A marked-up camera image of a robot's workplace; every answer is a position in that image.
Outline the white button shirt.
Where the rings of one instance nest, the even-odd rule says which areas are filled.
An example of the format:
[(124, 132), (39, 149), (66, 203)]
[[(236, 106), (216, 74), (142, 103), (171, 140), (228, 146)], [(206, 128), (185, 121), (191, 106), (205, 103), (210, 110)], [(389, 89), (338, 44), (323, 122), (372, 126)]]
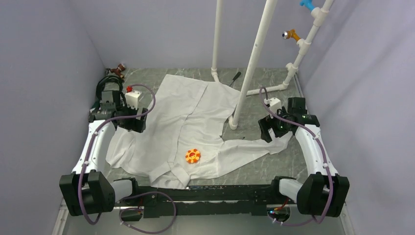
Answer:
[[(147, 176), (153, 187), (184, 189), (191, 180), (217, 178), (285, 150), (291, 134), (270, 143), (222, 139), (238, 98), (239, 91), (224, 84), (168, 74), (149, 105), (144, 132), (117, 128), (106, 161)], [(185, 160), (191, 149), (201, 153), (195, 164)]]

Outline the orange yellow flower brooch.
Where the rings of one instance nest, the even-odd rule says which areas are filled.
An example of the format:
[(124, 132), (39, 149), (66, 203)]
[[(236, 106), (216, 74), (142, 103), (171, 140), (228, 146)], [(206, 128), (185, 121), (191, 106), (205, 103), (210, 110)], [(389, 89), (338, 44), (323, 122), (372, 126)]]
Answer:
[(185, 155), (185, 160), (189, 164), (195, 164), (199, 161), (201, 157), (201, 153), (198, 149), (191, 149), (188, 150)]

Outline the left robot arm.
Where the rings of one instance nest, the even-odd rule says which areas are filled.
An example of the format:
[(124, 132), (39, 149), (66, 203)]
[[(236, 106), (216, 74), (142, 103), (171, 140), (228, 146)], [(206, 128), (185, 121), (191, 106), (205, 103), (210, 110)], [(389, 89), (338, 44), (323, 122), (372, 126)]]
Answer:
[(133, 206), (140, 201), (141, 192), (133, 178), (112, 183), (104, 176), (110, 142), (117, 128), (141, 133), (146, 128), (146, 108), (139, 108), (142, 93), (127, 89), (103, 91), (97, 107), (88, 117), (88, 136), (79, 161), (71, 174), (60, 178), (59, 187), (72, 216), (111, 212), (116, 202), (123, 200)]

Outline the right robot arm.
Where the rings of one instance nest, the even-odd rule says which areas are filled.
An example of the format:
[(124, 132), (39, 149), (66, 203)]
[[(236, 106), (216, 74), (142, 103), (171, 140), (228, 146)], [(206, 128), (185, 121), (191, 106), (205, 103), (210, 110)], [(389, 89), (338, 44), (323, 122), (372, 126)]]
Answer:
[(277, 98), (262, 101), (269, 115), (258, 121), (261, 139), (273, 140), (292, 134), (299, 143), (308, 176), (304, 183), (289, 177), (277, 177), (270, 198), (282, 203), (289, 198), (299, 212), (324, 218), (338, 217), (350, 187), (347, 177), (340, 176), (332, 164), (321, 138), (318, 118), (308, 113), (303, 97), (291, 97), (283, 107)]

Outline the brown toy figure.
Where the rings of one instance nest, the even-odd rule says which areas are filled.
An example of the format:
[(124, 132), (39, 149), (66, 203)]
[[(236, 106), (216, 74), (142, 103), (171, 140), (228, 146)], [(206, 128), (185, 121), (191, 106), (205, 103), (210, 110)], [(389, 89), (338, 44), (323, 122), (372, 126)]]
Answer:
[(118, 66), (116, 68), (109, 69), (109, 72), (115, 74), (120, 79), (124, 79), (125, 75), (123, 74), (123, 72), (125, 70), (126, 70), (126, 66), (123, 63), (120, 63), (120, 64), (118, 64)]

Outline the orange hook on rack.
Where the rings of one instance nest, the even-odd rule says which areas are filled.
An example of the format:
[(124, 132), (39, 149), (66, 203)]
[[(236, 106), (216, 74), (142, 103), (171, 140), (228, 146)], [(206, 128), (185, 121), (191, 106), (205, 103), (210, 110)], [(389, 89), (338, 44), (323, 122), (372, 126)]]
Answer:
[(287, 31), (284, 31), (283, 33), (282, 33), (282, 37), (283, 37), (283, 39), (290, 39), (290, 38), (292, 38), (292, 39), (294, 39), (296, 42), (298, 42), (300, 39), (301, 39), (301, 37), (299, 37), (298, 36), (298, 34), (296, 33), (296, 31), (295, 31), (295, 29), (291, 29), (291, 30), (287, 30)]

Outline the blue hook on rack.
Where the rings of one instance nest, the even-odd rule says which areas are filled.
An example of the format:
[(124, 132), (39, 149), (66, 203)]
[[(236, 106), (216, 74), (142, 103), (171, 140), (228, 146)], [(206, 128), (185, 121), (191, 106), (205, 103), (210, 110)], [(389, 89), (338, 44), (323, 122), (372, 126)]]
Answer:
[(306, 7), (310, 12), (316, 8), (313, 4), (313, 0), (301, 0), (300, 6)]

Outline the black handled screwdriver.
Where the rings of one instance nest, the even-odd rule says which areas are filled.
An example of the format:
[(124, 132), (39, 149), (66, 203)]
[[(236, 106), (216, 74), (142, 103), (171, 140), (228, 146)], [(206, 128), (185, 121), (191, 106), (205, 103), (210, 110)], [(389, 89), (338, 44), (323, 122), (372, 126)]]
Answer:
[(237, 74), (233, 77), (232, 81), (230, 82), (229, 86), (232, 87), (235, 81), (241, 76), (241, 72), (237, 72)]

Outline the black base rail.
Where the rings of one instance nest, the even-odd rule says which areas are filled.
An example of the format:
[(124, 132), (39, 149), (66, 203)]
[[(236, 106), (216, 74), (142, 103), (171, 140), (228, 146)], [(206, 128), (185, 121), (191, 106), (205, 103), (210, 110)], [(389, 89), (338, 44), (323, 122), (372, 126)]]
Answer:
[(118, 199), (115, 207), (141, 209), (143, 218), (185, 215), (248, 214), (267, 216), (292, 203), (268, 185), (189, 186), (185, 189), (155, 188), (133, 184), (133, 194)]

